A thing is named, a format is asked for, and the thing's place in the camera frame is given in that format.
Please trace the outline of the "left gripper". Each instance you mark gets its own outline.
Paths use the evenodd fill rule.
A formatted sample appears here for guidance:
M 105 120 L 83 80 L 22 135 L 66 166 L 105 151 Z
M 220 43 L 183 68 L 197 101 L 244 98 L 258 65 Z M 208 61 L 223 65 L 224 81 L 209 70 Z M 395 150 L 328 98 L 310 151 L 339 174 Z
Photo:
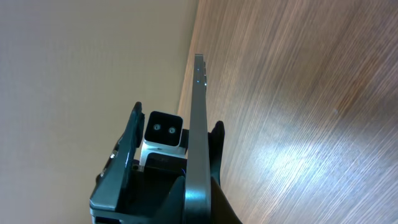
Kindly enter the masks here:
M 127 126 L 103 169 L 90 197 L 93 223 L 147 223 L 161 207 L 175 180 L 185 175 L 186 158 L 150 153 L 145 166 L 134 159 L 141 145 L 145 116 L 142 103 L 134 105 Z M 180 146 L 188 147 L 189 130 L 183 129 Z M 210 174 L 221 185 L 224 123 L 208 133 Z

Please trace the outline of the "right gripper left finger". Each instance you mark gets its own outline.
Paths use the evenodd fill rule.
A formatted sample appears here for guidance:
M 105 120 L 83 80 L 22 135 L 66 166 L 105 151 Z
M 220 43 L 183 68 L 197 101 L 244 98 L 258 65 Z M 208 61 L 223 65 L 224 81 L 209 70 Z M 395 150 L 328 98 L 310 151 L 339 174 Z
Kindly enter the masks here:
M 183 206 L 185 201 L 185 178 L 180 176 L 161 207 L 151 218 L 150 224 L 181 224 L 183 220 Z

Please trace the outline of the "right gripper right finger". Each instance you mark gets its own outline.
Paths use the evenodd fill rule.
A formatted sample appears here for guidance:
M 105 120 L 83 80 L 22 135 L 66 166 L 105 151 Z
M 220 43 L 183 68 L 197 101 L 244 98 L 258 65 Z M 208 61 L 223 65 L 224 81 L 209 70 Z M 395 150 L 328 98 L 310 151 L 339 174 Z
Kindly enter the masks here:
M 242 224 L 213 177 L 211 178 L 211 222 L 212 224 Z

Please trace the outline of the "blue screen smartphone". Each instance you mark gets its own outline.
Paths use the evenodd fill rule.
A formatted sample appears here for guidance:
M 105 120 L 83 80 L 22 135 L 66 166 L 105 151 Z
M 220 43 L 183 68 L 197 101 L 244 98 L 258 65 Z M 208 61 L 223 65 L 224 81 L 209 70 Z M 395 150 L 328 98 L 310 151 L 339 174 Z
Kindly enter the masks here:
M 211 217 L 211 175 L 206 117 L 206 84 L 204 56 L 196 54 L 193 66 L 185 180 L 185 223 L 209 223 Z

